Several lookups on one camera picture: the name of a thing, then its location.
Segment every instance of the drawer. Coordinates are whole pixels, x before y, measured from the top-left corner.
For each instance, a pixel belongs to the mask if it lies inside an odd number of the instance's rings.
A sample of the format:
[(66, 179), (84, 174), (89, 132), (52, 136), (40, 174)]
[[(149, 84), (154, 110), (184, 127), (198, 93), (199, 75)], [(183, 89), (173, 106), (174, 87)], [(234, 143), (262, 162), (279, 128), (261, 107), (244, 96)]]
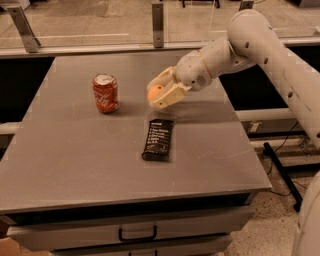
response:
[(51, 252), (51, 256), (204, 256), (222, 252), (230, 243), (229, 235), (210, 235), (134, 245), (61, 250)]
[(145, 242), (240, 230), (251, 206), (11, 227), (8, 236), (30, 251)]

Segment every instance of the black wrapper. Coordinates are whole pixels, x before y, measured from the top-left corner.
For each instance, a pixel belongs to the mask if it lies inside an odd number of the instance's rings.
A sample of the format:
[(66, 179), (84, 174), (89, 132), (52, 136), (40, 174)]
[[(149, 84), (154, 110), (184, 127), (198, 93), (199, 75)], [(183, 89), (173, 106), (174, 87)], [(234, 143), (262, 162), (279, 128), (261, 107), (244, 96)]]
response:
[(174, 122), (154, 119), (149, 123), (148, 137), (142, 154), (147, 161), (169, 161), (171, 133)]

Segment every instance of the floor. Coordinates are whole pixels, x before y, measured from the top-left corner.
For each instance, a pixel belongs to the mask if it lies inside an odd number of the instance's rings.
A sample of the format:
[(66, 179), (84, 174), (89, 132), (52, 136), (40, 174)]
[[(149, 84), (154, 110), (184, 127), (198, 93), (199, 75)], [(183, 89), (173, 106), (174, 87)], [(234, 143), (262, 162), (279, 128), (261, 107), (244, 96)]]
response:
[[(46, 46), (82, 46), (121, 43), (151, 43), (151, 0), (48, 0), (34, 1), (26, 16), (41, 44)], [(240, 2), (220, 0), (216, 9), (210, 2), (187, 1), (186, 8), (176, 0), (164, 0), (165, 41), (213, 40), (226, 34), (229, 19)], [(254, 9), (263, 13), (279, 37), (313, 36), (320, 27), (320, 8), (301, 9), (294, 1), (258, 0)], [(0, 14), (1, 49), (22, 47), (18, 32), (7, 12)], [(285, 138), (271, 139), (274, 147)], [(316, 162), (312, 149), (299, 146), (300, 138), (286, 140), (277, 152), (284, 164)], [(271, 192), (254, 199), (255, 215), (240, 232), (232, 233), (233, 242), (225, 256), (291, 255), (298, 213), (295, 200), (271, 160), (263, 154), (262, 140), (251, 141), (273, 184)], [(294, 180), (303, 195), (312, 174), (302, 173)]]

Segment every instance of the gray table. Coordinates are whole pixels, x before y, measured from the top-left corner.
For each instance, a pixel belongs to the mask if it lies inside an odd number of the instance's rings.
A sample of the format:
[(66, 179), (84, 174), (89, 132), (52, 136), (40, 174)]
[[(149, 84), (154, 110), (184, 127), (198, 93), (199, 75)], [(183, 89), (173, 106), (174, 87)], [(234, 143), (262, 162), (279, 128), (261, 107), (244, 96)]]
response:
[[(149, 108), (146, 85), (185, 53), (57, 57), (1, 161), (0, 214), (270, 189), (219, 80), (165, 113)], [(98, 73), (118, 81), (120, 108), (112, 114), (95, 106)], [(168, 163), (141, 158), (156, 116), (175, 120)]]

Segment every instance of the speckled floor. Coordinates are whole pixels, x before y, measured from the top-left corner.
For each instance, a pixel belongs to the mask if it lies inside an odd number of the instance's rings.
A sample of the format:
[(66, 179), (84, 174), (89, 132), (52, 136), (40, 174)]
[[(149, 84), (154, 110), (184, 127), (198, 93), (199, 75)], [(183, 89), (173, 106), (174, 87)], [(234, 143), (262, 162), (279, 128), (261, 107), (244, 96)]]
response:
[[(267, 142), (277, 148), (284, 140), (285, 138), (267, 140)], [(273, 185), (272, 191), (281, 195), (261, 192), (256, 196), (253, 201), (255, 214), (240, 232), (232, 233), (233, 242), (226, 250), (226, 256), (291, 255), (298, 222), (298, 213), (293, 208), (296, 201), (271, 159), (263, 154), (262, 144), (264, 142), (266, 141), (252, 141), (252, 145), (255, 147), (266, 172), (270, 172), (268, 177)], [(289, 156), (292, 154), (288, 152), (295, 152), (295, 156)], [(319, 161), (318, 154), (310, 152), (303, 152), (299, 146), (299, 139), (295, 138), (287, 140), (284, 146), (277, 151), (277, 154), (279, 154), (284, 166)], [(298, 182), (295, 185), (302, 197), (306, 191), (304, 187), (308, 186), (312, 176), (313, 173), (299, 173), (292, 176), (293, 181)]]

